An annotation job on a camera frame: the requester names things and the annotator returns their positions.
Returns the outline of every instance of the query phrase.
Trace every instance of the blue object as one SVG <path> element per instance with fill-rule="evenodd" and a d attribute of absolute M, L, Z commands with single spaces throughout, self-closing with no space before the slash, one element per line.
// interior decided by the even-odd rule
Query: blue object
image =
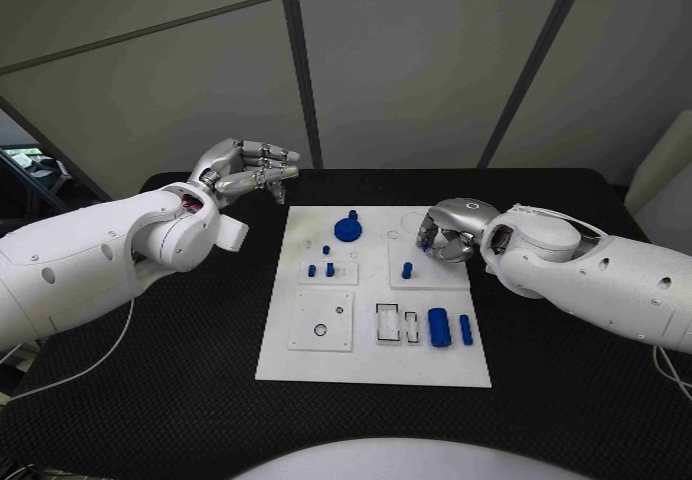
<path fill-rule="evenodd" d="M 403 271 L 400 272 L 400 278 L 405 278 L 408 280 L 411 278 L 412 271 L 413 271 L 413 264 L 411 262 L 406 262 L 403 264 Z"/>
<path fill-rule="evenodd" d="M 468 315 L 460 315 L 458 321 L 461 322 L 461 339 L 464 340 L 464 345 L 473 345 L 471 324 L 468 323 Z"/>
<path fill-rule="evenodd" d="M 428 310 L 429 342 L 434 347 L 451 345 L 449 322 L 447 321 L 447 310 L 431 308 Z"/>
<path fill-rule="evenodd" d="M 357 221 L 357 212 L 350 210 L 349 217 L 341 218 L 334 225 L 334 236 L 341 242 L 351 242 L 360 237 L 363 227 Z"/>

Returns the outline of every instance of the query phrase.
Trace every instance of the robotic hand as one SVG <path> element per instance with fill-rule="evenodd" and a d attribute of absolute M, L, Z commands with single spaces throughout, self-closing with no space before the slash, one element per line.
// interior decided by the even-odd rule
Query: robotic hand
<path fill-rule="evenodd" d="M 447 243 L 434 245 L 439 229 Z M 692 257 L 682 253 L 607 235 L 552 210 L 514 205 L 500 214 L 467 198 L 429 209 L 416 245 L 448 262 L 477 249 L 486 271 L 516 294 L 546 298 L 624 337 L 692 353 Z"/>
<path fill-rule="evenodd" d="M 236 252 L 248 226 L 219 213 L 245 193 L 298 175 L 300 155 L 227 139 L 202 155 L 186 183 L 83 208 L 0 239 L 0 350 L 93 320 L 213 245 Z"/>

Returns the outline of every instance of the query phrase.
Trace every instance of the black textured mat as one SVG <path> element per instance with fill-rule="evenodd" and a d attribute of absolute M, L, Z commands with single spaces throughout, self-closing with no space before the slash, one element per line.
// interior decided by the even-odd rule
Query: black textured mat
<path fill-rule="evenodd" d="M 160 175 L 147 187 L 184 178 Z M 302 171 L 287 188 L 292 205 L 519 202 L 644 239 L 589 170 Z M 287 211 L 265 192 L 226 209 L 251 227 L 240 253 L 215 249 L 194 271 L 160 280 L 102 365 L 8 404 L 1 453 L 93 476 L 226 478 L 310 445 L 406 436 L 490 446 L 599 479 L 690 477 L 692 404 L 654 372 L 651 348 L 509 292 L 480 258 L 468 273 L 491 389 L 255 381 Z M 49 340 L 20 391 L 101 358 L 125 313 Z M 692 371 L 687 356 L 673 361 Z"/>

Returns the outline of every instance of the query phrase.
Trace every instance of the white board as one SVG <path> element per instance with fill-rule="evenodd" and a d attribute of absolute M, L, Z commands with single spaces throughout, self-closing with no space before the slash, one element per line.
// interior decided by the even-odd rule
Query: white board
<path fill-rule="evenodd" d="M 347 216 L 351 209 L 357 211 L 363 234 L 354 242 L 344 243 L 334 237 L 334 223 Z M 390 244 L 395 251 L 408 250 L 406 245 L 415 242 L 416 228 L 426 210 L 428 207 L 400 206 L 291 207 L 256 366 L 256 380 L 486 388 L 491 386 L 465 266 L 462 264 L 454 266 L 461 271 L 454 270 L 451 276 L 441 275 L 447 278 L 447 283 L 441 286 L 445 290 L 390 288 L 389 271 L 395 271 L 392 263 L 400 262 L 396 255 L 390 260 Z M 330 246 L 328 258 L 321 252 L 323 245 Z M 425 264 L 425 275 L 434 276 L 434 263 L 429 265 L 425 263 L 429 259 L 422 251 L 413 248 L 411 256 L 408 261 L 413 264 L 413 272 L 416 264 Z M 326 261 L 334 264 L 357 263 L 357 285 L 302 283 L 305 264 Z M 448 273 L 448 265 L 441 264 L 439 269 L 441 272 Z M 351 294 L 351 343 L 347 346 L 350 351 L 288 348 L 295 325 L 304 323 L 301 328 L 308 331 L 314 329 L 310 321 L 315 323 L 318 318 L 326 318 L 327 314 L 331 315 L 331 312 L 324 311 L 313 312 L 311 316 L 300 314 L 295 316 L 297 295 L 305 291 L 311 292 L 310 295 L 317 295 L 315 298 L 313 297 L 311 304 L 317 305 L 323 302 L 328 305 L 324 308 L 328 309 L 333 308 L 334 302 L 330 298 L 334 295 Z M 421 340 L 418 345 L 409 345 L 406 341 L 396 345 L 377 344 L 377 303 L 398 305 L 402 329 L 406 325 L 405 312 L 416 313 Z M 447 348 L 435 348 L 429 343 L 426 312 L 435 307 L 445 308 L 448 314 L 452 344 Z M 458 323 L 461 314 L 468 315 L 473 346 L 465 346 L 461 341 Z M 321 340 L 326 340 L 327 336 L 328 328 Z"/>

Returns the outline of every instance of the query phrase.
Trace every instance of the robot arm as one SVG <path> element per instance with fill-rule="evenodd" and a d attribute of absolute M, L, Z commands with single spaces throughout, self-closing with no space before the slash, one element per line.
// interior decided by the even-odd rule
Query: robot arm
<path fill-rule="evenodd" d="M 465 261 L 477 249 L 486 271 L 516 294 L 545 298 L 627 338 L 692 353 L 692 257 L 591 226 L 598 236 L 584 236 L 568 220 L 582 223 L 520 205 L 500 214 L 457 198 L 429 209 L 416 243 L 447 261 Z M 435 246 L 438 228 L 451 240 Z"/>
<path fill-rule="evenodd" d="M 225 140 L 203 154 L 186 183 L 36 222 L 0 239 L 0 350 L 93 320 L 213 245 L 236 252 L 248 226 L 219 213 L 265 188 L 284 201 L 281 180 L 300 155 Z"/>

